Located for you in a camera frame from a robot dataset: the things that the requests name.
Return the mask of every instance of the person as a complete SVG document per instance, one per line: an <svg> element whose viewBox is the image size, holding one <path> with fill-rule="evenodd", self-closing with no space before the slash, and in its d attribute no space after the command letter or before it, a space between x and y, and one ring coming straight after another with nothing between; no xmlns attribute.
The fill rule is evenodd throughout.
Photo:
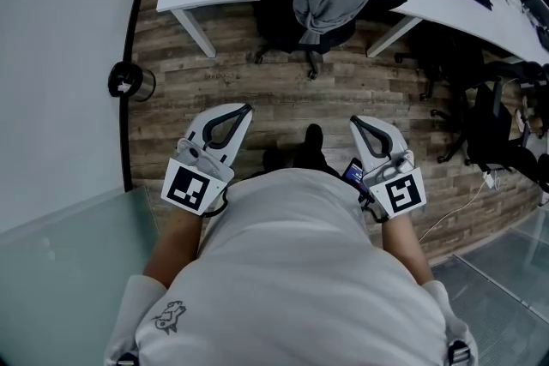
<svg viewBox="0 0 549 366"><path fill-rule="evenodd" d="M477 364L410 218L383 223L383 250L372 246L359 193L322 145L311 125L292 169L266 154L200 248L202 219L174 211L130 277L105 364L443 365L449 346L466 352L454 364Z"/></svg>

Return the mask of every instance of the black shoe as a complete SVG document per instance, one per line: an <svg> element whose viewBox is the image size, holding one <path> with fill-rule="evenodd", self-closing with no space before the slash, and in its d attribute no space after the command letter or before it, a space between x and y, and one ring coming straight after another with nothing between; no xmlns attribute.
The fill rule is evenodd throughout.
<svg viewBox="0 0 549 366"><path fill-rule="evenodd" d="M266 172L281 170L284 168L284 158L278 148L269 148L263 153L263 169Z"/></svg>
<svg viewBox="0 0 549 366"><path fill-rule="evenodd" d="M323 149L323 141L323 130L315 123L309 125L305 133L305 145L307 148L320 151Z"/></svg>

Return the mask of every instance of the chair base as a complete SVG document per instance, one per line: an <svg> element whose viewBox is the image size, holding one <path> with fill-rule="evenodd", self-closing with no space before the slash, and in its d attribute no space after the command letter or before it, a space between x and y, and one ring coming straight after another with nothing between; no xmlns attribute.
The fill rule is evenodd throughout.
<svg viewBox="0 0 549 366"><path fill-rule="evenodd" d="M263 45L259 49L259 51L256 52L256 55L254 56L254 63L255 64L262 64L263 63L263 56L272 49L274 49L274 47L272 45L269 45L269 44ZM315 80L318 76L317 63L315 62L315 59L312 56L312 51L305 51L305 54L307 56L307 61L309 62L309 65L311 66L311 70L309 70L309 73L307 74L307 76L309 76L310 79Z"/></svg>
<svg viewBox="0 0 549 366"><path fill-rule="evenodd" d="M447 121L447 122L455 125L456 127L461 127L462 126L462 124L459 121L457 121L456 119L454 119L453 117L447 115L446 113L444 113L442 111L431 110L431 116L432 117L441 117L444 121ZM445 156L438 156L437 157L437 162L439 164L442 164L442 163L445 163L445 162L450 162L452 160L452 158L455 156L455 154L463 147L463 144L465 143L466 140L467 140L467 137L463 133L461 133L460 136L458 137L457 141L455 141L454 144L452 144L452 146L449 148L448 153ZM467 165L467 166L471 165L471 160L465 159L465 165Z"/></svg>
<svg viewBox="0 0 549 366"><path fill-rule="evenodd" d="M402 62L405 60L418 60L418 58L409 52L397 52L395 54L395 63L402 64ZM429 69L425 70L425 73L427 75L427 91L425 93L421 93L419 95L419 100L421 101L427 101L428 99L432 98L432 89L435 85L435 81L438 81L438 75L433 74L430 72Z"/></svg>

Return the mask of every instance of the white t-shirt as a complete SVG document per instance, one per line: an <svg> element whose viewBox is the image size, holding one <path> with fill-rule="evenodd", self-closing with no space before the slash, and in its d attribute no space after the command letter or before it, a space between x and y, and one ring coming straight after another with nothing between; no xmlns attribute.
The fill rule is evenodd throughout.
<svg viewBox="0 0 549 366"><path fill-rule="evenodd" d="M137 349L141 366L441 365L455 339L476 364L443 285L371 245L357 198L311 170L233 185L169 290L130 278L106 364Z"/></svg>

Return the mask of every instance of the smartphone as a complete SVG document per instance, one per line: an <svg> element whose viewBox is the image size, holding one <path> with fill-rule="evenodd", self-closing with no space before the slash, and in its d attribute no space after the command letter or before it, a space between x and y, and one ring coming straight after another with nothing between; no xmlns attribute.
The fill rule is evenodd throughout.
<svg viewBox="0 0 549 366"><path fill-rule="evenodd" d="M359 190L359 201L364 200L366 194L368 194L368 188L362 183L362 162L360 160L353 157L341 179Z"/></svg>

